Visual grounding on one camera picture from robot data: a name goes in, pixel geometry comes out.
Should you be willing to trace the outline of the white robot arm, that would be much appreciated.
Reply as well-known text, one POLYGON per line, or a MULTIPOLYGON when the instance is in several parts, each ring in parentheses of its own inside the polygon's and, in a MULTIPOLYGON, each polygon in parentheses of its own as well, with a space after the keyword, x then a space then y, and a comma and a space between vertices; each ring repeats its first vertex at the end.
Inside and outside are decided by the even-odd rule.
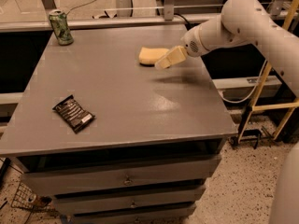
MULTIPOLYGON (((258 0, 227 0, 216 18, 193 27, 183 45, 170 49, 155 67, 165 69, 188 56, 218 48, 254 45, 299 96, 299 37, 276 25, 258 0)), ((299 224, 299 143, 281 168, 269 224, 299 224)))

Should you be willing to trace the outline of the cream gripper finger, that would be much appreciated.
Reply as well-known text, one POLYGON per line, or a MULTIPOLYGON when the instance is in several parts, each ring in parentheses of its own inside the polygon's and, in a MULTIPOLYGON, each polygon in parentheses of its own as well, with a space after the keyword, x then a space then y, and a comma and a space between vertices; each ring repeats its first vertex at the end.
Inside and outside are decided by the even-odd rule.
POLYGON ((169 68, 172 65, 172 61, 169 58, 170 51, 164 54, 154 65, 157 70, 163 70, 169 68))
POLYGON ((182 46, 173 47, 169 51, 170 51, 169 58, 172 61, 172 65, 181 63, 185 61, 187 58, 187 51, 182 46))

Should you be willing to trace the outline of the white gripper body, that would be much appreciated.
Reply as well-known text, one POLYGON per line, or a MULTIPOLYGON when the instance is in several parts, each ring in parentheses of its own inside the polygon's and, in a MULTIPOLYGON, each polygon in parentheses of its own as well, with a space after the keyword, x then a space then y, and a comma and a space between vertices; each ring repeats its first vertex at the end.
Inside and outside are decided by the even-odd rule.
POLYGON ((190 29, 182 38, 187 53, 191 57, 200 57, 209 53, 200 38, 200 26, 190 29))

